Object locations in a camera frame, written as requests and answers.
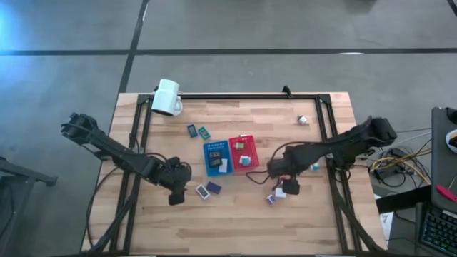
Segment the black power strip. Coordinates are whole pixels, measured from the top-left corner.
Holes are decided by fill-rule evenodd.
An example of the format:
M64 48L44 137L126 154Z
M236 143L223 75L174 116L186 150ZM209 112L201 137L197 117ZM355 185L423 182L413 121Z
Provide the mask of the black power strip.
M375 177L379 181L385 180L389 177L395 176L395 175L403 173L403 172L404 172L404 168L402 168L400 166L392 166L389 168L377 168L373 171Z

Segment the black aluminium table frame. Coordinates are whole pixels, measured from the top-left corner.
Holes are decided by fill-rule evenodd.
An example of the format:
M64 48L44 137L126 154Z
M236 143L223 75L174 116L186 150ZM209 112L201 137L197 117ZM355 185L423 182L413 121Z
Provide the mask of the black aluminium table frame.
M308 121L301 125L298 115ZM208 129L214 141L241 134L255 139L259 161L265 164L289 141L318 141L316 105L310 99L275 99L252 95L230 99L186 99L176 117L153 115L146 150L178 156L191 164L193 176L186 200L168 204L168 193L149 183L139 188L131 239L133 254L293 254L338 253L336 219L328 174L324 168L300 177L301 192L269 205L273 182L241 172L214 178L220 194L203 200L196 187L208 181L203 140L189 137L186 127Z

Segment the white mug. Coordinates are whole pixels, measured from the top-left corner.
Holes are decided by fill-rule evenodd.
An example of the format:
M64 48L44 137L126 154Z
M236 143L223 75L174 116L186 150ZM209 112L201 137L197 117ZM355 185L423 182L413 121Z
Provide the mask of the white mug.
M161 79L153 94L151 110L165 116L178 116L183 111L179 84L168 79Z

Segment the blue plastic slotted basket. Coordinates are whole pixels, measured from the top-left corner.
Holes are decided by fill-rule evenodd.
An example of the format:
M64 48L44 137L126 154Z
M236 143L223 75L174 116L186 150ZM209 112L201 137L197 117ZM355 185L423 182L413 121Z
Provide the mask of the blue plastic slotted basket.
M229 150L229 143L227 140L225 141L214 141L210 143L205 143L203 145L204 151L204 163L206 166L206 174L208 177L216 177L216 176L224 176L233 173L233 166L231 160L231 152ZM226 160L226 171L220 172L221 165L215 166L211 163L214 162L216 157L211 157L211 154L214 152L219 153L219 158Z

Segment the black backlit keyboard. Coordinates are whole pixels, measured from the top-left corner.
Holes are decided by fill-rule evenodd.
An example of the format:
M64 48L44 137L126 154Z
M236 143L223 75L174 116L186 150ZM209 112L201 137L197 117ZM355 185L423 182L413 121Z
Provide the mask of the black backlit keyboard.
M419 241L449 257L457 257L457 214L427 206Z

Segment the grey metal side stand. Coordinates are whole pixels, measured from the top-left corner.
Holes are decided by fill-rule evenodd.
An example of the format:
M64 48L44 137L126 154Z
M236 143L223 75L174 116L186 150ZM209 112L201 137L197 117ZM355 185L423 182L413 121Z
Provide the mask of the grey metal side stand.
M56 181L56 176L47 176L0 157L0 257L6 257L10 251L34 184L54 186Z

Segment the black desk beam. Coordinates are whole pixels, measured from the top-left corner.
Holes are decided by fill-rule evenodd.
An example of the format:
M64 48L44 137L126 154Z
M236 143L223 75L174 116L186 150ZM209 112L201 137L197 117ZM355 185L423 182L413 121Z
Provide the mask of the black desk beam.
M431 200L431 185L415 188L411 191L397 193L376 199L379 213L390 213L407 208L413 208L417 203Z

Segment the red handled tool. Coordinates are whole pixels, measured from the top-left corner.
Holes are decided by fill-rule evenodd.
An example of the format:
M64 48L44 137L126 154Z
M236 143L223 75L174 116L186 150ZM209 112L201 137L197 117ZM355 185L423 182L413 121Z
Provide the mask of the red handled tool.
M453 194L448 188L445 188L440 184L436 184L436 191L450 202L457 202L457 196Z

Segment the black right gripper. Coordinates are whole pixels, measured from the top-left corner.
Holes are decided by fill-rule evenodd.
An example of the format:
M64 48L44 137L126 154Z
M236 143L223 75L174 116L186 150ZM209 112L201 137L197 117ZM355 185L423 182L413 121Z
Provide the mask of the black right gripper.
M302 148L286 148L283 158L272 158L267 163L267 171L271 178L283 175L296 176L306 170L306 162L303 160ZM286 194L299 195L300 184L296 179L285 179L282 182L282 191Z

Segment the white paper sheet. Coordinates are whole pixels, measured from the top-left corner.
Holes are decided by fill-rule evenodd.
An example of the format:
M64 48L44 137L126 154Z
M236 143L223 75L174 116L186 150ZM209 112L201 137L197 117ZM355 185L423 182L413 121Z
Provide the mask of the white paper sheet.
M389 239L391 233L391 227L393 223L393 212L390 213L381 213L379 215L381 221L381 227L383 229L383 234L385 239Z

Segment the red plastic slotted basket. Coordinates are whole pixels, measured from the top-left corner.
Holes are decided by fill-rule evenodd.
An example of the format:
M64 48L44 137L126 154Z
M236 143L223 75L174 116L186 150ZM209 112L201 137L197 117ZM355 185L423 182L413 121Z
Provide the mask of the red plastic slotted basket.
M244 150L237 151L235 148L236 143L244 143ZM228 140L228 145L231 152L231 160L234 171L247 171L255 169L259 166L256 144L252 135L230 138ZM240 156L249 156L251 158L251 165L243 166L240 164Z

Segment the grey side desk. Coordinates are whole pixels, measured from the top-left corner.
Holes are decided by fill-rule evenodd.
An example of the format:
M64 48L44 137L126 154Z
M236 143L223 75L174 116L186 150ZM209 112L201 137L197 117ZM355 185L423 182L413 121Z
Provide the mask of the grey side desk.
M457 124L448 117L446 109L434 107L431 112L432 135L432 190L431 202L440 209L457 215L457 202L443 197L436 189L437 185L448 188L457 196L457 153L452 152L446 143L449 132L457 130Z

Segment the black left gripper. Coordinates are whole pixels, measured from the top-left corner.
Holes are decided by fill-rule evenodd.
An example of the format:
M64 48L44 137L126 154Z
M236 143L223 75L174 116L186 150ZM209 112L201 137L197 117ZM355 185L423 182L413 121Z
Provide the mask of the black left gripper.
M179 157L172 157L166 160L165 168L159 173L159 185L170 190L168 196L170 206L184 203L186 184L191 180L192 169Z

